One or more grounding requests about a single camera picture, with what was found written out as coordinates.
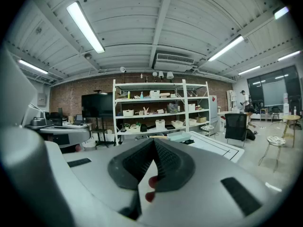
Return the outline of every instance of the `whiteboard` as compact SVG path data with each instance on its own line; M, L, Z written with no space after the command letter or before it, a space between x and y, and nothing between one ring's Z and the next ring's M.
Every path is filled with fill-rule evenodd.
M286 93L284 80L262 84L264 106L283 105L283 94Z

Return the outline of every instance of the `brick wall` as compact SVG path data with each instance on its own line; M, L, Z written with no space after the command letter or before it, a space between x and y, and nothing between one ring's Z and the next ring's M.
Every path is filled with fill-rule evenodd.
M217 95L218 106L221 106L221 111L227 111L227 96L226 91L232 90L232 85L230 83L217 81L208 78L187 76L187 75L174 75L174 82L180 83L182 79L185 79L187 83L196 83L196 84L205 84L207 81L209 94ZM113 79L116 79L116 83L124 82L123 74L112 74L102 77L94 77L89 79L81 79L73 82L64 83L53 87L51 89L50 95L50 112L57 112L58 108L61 107L64 115L77 115L82 114L81 111L81 96L86 94L93 94L94 90L100 89L104 92L112 92L113 90ZM140 78L140 73L127 73L125 77L126 83L135 83L135 82L145 82L145 78ZM154 82L153 76L148 76L148 82ZM204 89L198 91L198 96L204 95ZM143 103L143 104L126 104L123 109L137 109L142 110L145 106L150 107L152 110L166 108L167 102L163 103ZM165 120L175 120L175 117L165 117ZM144 120L144 123L147 125L154 124L155 119L147 118ZM129 123L134 123L135 120L129 120ZM111 119L105 120L105 128L112 128L113 122Z

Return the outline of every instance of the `concrete floor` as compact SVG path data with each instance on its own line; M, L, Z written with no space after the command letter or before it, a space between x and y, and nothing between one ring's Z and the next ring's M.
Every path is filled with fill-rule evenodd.
M303 131L296 127L295 143L293 146L293 139L286 139L286 144L281 149L279 157L279 165L275 172L273 172L276 164L276 157L278 154L278 148L270 146L267 156L263 159L260 166L258 162L264 155L268 142L267 136L282 136L285 125L282 123L276 123L271 125L271 122L253 121L257 124L257 127L253 131L258 131L256 139L254 141L246 140L244 146L244 154L239 159L238 165L247 170L249 173L263 181L269 183L279 189L284 189L293 182L299 173L303 158ZM288 129L287 133L293 134L293 129ZM226 143L225 134L220 132L215 136L216 140ZM228 140L228 143L237 147L243 146L243 142L238 140ZM139 194L141 200L142 211L144 211L150 203L146 201L145 194L152 192L153 189L148 185L150 177L157 175L157 167L153 162L145 174L144 178L139 184Z

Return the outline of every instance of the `ceiling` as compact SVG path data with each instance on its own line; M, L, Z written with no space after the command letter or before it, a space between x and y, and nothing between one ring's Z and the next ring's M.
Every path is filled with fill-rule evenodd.
M67 12L75 1L104 53L93 50ZM16 60L47 70L41 75L18 63L28 78L47 85L118 73L121 66L151 71L158 52L195 59L195 71L185 74L230 80L257 65L274 70L278 57L302 48L290 14L274 19L273 11L283 6L279 0L28 0L5 44ZM245 40L207 61L237 35Z

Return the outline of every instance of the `air conditioner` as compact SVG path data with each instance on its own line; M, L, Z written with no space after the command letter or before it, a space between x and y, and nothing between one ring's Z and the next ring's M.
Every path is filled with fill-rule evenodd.
M164 61L164 62L172 62L172 63L180 63L191 65L194 64L195 60L189 57L178 56L178 55L169 55L169 54L157 54L156 61Z
M155 70L185 72L193 68L194 59L178 55L157 54Z
M163 62L163 61L156 61L154 65L155 70L164 70L164 71L178 71L178 72L185 72L187 70L192 69L193 66L179 64L179 63L170 63L170 62Z

